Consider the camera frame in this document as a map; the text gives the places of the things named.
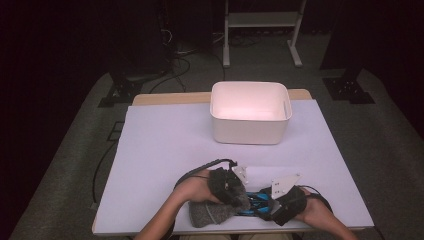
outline dark background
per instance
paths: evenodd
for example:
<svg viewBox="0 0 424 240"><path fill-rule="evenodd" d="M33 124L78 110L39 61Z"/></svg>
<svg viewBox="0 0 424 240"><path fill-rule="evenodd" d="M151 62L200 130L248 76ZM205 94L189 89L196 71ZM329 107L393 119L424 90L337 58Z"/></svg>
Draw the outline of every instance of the dark background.
<svg viewBox="0 0 424 240"><path fill-rule="evenodd" d="M296 1L288 1L286 5L276 0L231 2L234 11L297 7ZM124 36L120 32L122 28L108 27L105 23L111 34L106 36L101 30L105 25L99 21L98 9L93 8L92 3L96 6L95 1L9 0L0 3L0 96L4 119L0 165L1 239L6 239L13 231L82 102L100 76L111 70L119 75L122 68L111 69L116 66L113 63L130 66L128 62L132 62L134 66L138 62L138 70L142 71L166 67L144 68L147 63L131 55L131 43L125 42L130 41L132 35ZM223 24L221 3L223 1L175 0L175 5L164 4L165 9L168 7L173 13L165 16L171 19L162 20L164 24L184 24L184 19L180 18L183 10L178 6L184 6L185 11L195 6L193 11L209 13L199 14L208 17L202 19L208 29L220 31ZM421 23L424 19L420 10L423 9L423 3L416 0L390 0L384 5L365 0L309 0L301 28L307 34L332 31L321 68L346 68L352 62L359 62L382 80L421 136L424 132L424 74L421 70L424 56ZM180 37L190 39L202 32L200 27L192 26L192 31L181 32ZM111 44L110 36L124 42L117 46ZM151 41L151 38L140 41ZM117 49L125 46L130 46L122 50L125 57L117 57L121 52Z"/></svg>

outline white tabletop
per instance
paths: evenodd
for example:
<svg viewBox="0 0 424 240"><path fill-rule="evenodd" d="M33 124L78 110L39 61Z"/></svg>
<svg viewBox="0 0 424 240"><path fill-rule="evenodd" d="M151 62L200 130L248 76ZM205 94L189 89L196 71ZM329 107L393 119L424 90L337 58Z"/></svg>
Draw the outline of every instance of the white tabletop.
<svg viewBox="0 0 424 240"><path fill-rule="evenodd" d="M299 185L316 188L334 214L350 228L373 221L315 100L291 101L293 116L277 145L220 144L212 137L209 104L131 106L97 212L96 235L134 235L160 208L187 171L218 158L248 166L248 191L271 179L301 174ZM283 227L254 217L232 217L220 225L193 228L188 206L180 210L175 233L304 230L292 220Z"/></svg>

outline white plastic bin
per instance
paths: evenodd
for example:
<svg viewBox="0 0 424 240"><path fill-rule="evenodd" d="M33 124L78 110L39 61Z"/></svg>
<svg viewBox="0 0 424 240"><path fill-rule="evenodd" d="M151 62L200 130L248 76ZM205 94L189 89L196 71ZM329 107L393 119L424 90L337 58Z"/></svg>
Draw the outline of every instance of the white plastic bin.
<svg viewBox="0 0 424 240"><path fill-rule="evenodd" d="M234 144L277 144L292 116L287 88L274 82L218 82L210 112L214 139Z"/></svg>

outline gray cloth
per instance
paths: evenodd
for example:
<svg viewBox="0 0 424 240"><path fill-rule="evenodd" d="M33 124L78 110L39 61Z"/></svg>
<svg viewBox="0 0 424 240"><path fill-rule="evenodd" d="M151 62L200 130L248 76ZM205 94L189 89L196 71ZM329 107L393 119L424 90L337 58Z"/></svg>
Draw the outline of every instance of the gray cloth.
<svg viewBox="0 0 424 240"><path fill-rule="evenodd" d="M230 204L219 204L211 201L189 202L190 220L193 227L201 228L209 224L220 224L236 213L250 208L250 202L243 185L234 188L236 198L241 201L241 206L233 207Z"/></svg>

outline table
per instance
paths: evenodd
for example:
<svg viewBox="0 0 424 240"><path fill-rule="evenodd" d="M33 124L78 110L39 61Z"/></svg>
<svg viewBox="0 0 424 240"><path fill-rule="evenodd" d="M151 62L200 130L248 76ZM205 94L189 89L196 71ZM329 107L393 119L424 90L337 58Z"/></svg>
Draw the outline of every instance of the table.
<svg viewBox="0 0 424 240"><path fill-rule="evenodd" d="M296 49L297 36L302 23L306 0L302 0L297 12L253 12L253 13L230 13L228 11L228 0L225 1L225 25L224 25L224 47L223 65L230 66L230 47L228 35L230 28L240 27L294 27L293 36L287 40L294 65L302 67L302 61Z"/></svg>
<svg viewBox="0 0 424 240"><path fill-rule="evenodd" d="M159 209L180 176L217 158L231 158L248 166L251 183L246 188L252 191L266 187L269 180L263 175L301 173L299 184L317 188L349 228L372 227L316 101L306 90L289 90L289 96L293 117L282 142L272 146L215 142L209 127L210 93L137 96L127 113L93 233L135 235ZM311 229L297 221L280 227L249 217L233 217L221 225L196 229L190 224L187 205L181 208L174 228L181 235L305 230Z"/></svg>

